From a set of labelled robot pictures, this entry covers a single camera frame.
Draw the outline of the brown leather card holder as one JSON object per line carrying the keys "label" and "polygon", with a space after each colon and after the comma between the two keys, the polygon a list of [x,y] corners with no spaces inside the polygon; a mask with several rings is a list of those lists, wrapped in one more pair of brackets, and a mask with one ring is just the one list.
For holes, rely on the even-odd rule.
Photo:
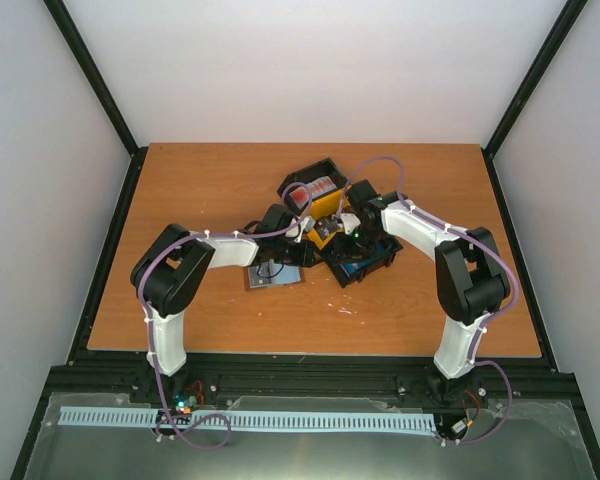
{"label": "brown leather card holder", "polygon": [[293,286],[304,282],[304,274],[300,267],[276,263],[246,267],[244,274],[247,291]]}

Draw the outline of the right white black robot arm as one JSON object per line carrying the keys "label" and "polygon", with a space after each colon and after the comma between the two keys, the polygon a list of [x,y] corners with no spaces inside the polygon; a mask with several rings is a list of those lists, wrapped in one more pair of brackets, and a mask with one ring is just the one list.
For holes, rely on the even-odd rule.
{"label": "right white black robot arm", "polygon": [[349,265],[344,273],[356,280],[376,263],[392,262],[399,239],[433,261],[445,325],[433,357],[437,372],[428,375],[429,390],[442,401],[463,388],[477,365],[487,325],[507,297],[519,294],[491,232],[456,227],[399,192],[378,194],[367,180],[345,185],[335,218],[343,231],[333,239],[334,261]]}

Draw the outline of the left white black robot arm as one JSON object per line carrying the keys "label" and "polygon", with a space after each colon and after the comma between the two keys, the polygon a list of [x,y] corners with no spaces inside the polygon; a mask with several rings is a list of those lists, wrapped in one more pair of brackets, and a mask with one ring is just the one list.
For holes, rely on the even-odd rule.
{"label": "left white black robot arm", "polygon": [[250,267],[268,260],[302,266],[308,248],[301,244],[315,221],[274,204],[253,230],[229,233],[195,232],[171,223],[158,235],[131,272],[130,281],[145,313],[149,348],[147,361],[158,371],[152,388],[166,402],[181,400],[188,378],[185,310],[206,272],[224,267]]}

